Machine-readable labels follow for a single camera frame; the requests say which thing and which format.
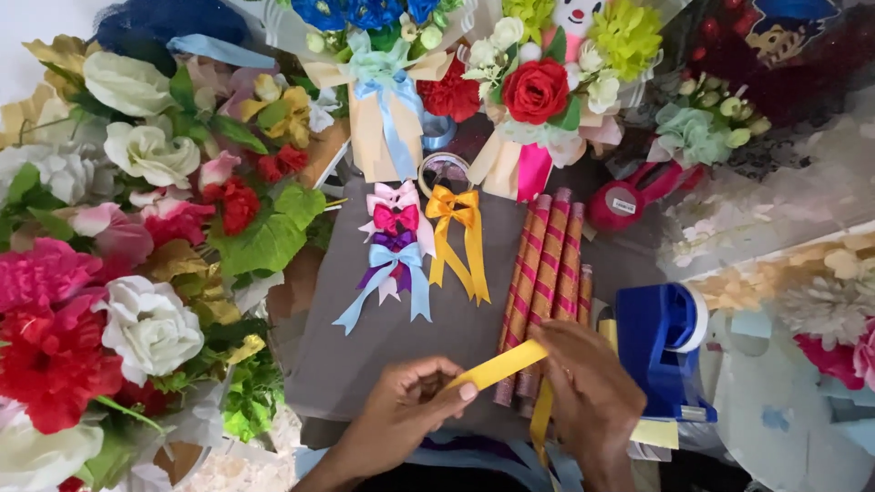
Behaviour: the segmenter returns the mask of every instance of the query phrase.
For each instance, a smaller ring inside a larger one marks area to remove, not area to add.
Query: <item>pink ribbon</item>
[[[416,227],[416,241],[419,242],[420,252],[425,255],[435,257],[435,231],[431,226],[431,222],[425,218],[422,208],[419,205],[419,192],[417,185],[407,180],[401,184],[401,187],[394,189],[392,186],[383,183],[374,183],[374,194],[369,194],[366,197],[367,213],[374,215],[374,210],[377,205],[384,205],[389,208],[397,208],[404,210],[406,207],[416,205],[416,210],[419,212],[419,225]],[[377,228],[374,221],[359,228],[360,231],[367,232],[367,238],[363,242],[371,240],[371,236],[375,232],[385,232],[381,228]]]
[[[553,158],[550,157],[546,147],[539,147],[538,144],[526,144],[520,149],[519,164],[517,203],[534,200],[536,195],[544,191],[547,186],[547,178],[550,176],[550,168],[553,166]]]

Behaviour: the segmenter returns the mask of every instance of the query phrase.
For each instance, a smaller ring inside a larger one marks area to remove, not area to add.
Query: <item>fingernail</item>
[[[474,383],[465,383],[458,389],[458,395],[463,400],[473,400],[477,396],[477,385]]]

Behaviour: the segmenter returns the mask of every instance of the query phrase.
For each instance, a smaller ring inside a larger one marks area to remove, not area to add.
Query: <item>light pink bow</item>
[[[431,255],[434,257],[437,255],[435,251],[435,230],[431,226],[431,222],[425,218],[425,214],[423,214],[423,210],[419,206],[419,192],[417,191],[417,185],[413,181],[404,181],[398,189],[383,183],[374,183],[374,194],[369,194],[366,201],[367,213],[372,216],[377,205],[382,204],[386,207],[398,208],[400,210],[404,210],[405,207],[410,205],[416,205],[416,210],[419,211],[419,227],[416,228],[416,241],[419,242],[419,250],[423,256]],[[374,221],[361,226],[359,230],[367,232],[367,238],[364,242],[370,241],[374,232],[383,232],[382,229],[374,225]]]

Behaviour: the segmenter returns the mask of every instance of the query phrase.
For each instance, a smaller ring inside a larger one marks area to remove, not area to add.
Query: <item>white pom pom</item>
[[[520,64],[527,61],[540,60],[542,53],[541,47],[537,43],[526,43],[520,46]]]
[[[568,72],[568,88],[574,90],[580,85],[580,67],[577,63],[566,63],[565,72]]]

